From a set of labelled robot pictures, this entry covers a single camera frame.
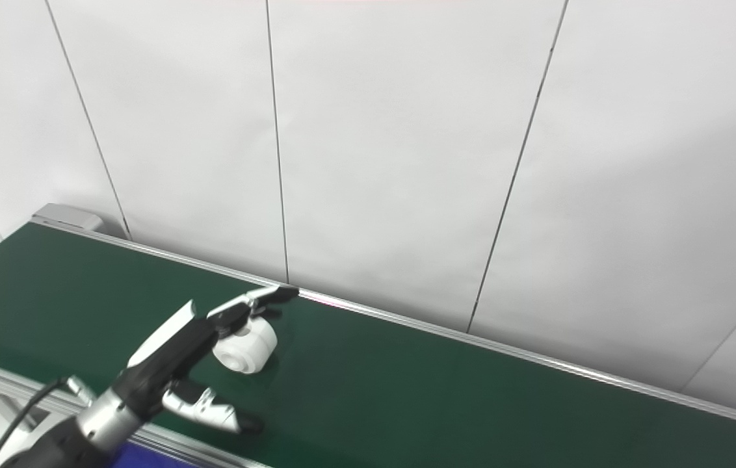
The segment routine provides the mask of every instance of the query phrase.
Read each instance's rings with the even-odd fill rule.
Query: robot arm
[[[277,285],[235,297],[206,317],[191,303],[149,337],[112,385],[76,417],[68,418],[2,468],[101,468],[116,449],[163,409],[180,417],[238,434],[261,432],[263,422],[231,405],[211,388],[190,382],[189,371],[218,340],[231,337],[251,316],[298,296]]]

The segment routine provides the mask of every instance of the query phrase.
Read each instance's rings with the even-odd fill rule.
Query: white spool
[[[255,374],[264,368],[276,349],[278,339],[272,326],[261,317],[252,317],[234,335],[219,340],[213,353],[231,371]]]

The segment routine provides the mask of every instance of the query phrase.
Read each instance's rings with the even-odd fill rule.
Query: black fingertip
[[[294,285],[280,285],[276,292],[272,294],[268,299],[268,302],[287,302],[290,299],[299,295],[299,288]]]
[[[235,410],[235,418],[238,420],[238,426],[241,427],[242,434],[255,436],[264,431],[264,420],[256,415],[251,415],[245,411]]]

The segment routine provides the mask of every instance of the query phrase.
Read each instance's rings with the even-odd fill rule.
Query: black cable
[[[67,377],[61,377],[59,379],[53,380],[53,382],[50,382],[47,385],[43,386],[39,391],[33,394],[32,397],[30,397],[30,401],[27,402],[27,405],[24,405],[24,407],[21,409],[21,411],[18,412],[17,415],[15,415],[15,419],[12,420],[11,423],[9,423],[9,427],[7,428],[6,432],[4,432],[3,435],[1,436],[0,451],[3,445],[7,443],[7,439],[9,439],[9,436],[12,435],[12,432],[15,430],[16,427],[18,427],[18,425],[21,423],[21,420],[23,420],[24,417],[26,417],[27,413],[30,412],[33,406],[41,402],[41,400],[43,400],[44,397],[49,395],[50,392],[56,390],[56,388],[59,388],[60,386],[66,384],[67,382],[68,382]]]

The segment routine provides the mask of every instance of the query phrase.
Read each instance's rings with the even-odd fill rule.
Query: blue surface
[[[111,468],[197,468],[136,444],[125,444]]]

